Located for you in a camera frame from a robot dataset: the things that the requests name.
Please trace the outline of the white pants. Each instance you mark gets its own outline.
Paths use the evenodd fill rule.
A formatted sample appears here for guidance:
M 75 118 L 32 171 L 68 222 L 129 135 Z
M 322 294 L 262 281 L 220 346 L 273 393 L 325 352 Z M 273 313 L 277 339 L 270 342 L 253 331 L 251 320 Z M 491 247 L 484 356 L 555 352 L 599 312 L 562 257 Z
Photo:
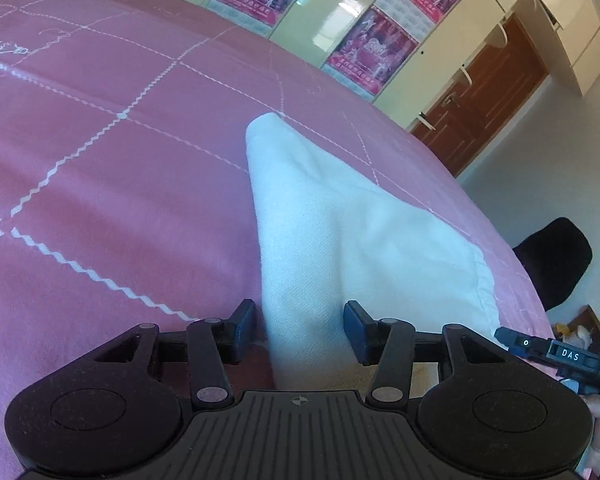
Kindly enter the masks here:
M 246 153 L 261 253 L 262 313 L 276 386 L 364 389 L 344 333 L 346 302 L 437 333 L 500 324 L 482 251 L 402 202 L 282 118 L 250 122 Z

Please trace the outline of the pink checked bed cover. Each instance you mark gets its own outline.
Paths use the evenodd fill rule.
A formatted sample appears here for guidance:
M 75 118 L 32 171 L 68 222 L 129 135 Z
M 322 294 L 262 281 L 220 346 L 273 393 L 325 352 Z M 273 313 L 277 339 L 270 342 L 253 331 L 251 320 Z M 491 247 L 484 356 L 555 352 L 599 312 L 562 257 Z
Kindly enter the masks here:
M 245 131 L 275 112 L 478 246 L 502 324 L 550 323 L 422 142 L 271 41 L 183 0 L 0 0 L 0 479 L 25 386 L 129 327 L 260 296 Z

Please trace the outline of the brown wooden door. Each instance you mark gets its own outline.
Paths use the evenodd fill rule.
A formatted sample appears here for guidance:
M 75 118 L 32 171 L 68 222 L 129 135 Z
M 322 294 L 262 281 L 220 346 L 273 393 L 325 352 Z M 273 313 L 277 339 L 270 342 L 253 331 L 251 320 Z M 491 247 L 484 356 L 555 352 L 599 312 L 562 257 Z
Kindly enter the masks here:
M 485 46 L 468 65 L 471 82 L 456 82 L 411 130 L 458 176 L 519 112 L 548 70 L 519 18 L 504 23 L 505 47 Z

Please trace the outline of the lower right purple poster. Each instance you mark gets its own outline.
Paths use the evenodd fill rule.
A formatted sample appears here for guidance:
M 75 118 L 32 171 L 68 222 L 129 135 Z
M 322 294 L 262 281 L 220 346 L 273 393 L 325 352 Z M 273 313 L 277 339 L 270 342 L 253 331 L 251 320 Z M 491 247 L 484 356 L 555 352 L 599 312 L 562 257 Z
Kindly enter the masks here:
M 418 46 L 401 25 L 371 6 L 332 51 L 322 71 L 373 102 Z

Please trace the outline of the cream wardrobe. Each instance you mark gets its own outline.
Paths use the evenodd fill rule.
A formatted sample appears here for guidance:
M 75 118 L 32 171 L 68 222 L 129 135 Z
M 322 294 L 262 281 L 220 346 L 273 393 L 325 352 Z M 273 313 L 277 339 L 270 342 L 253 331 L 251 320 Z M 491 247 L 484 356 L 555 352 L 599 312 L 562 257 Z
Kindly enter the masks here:
M 186 0 L 297 55 L 403 127 L 422 122 L 483 47 L 524 24 L 552 77 L 579 93 L 600 76 L 595 0 Z

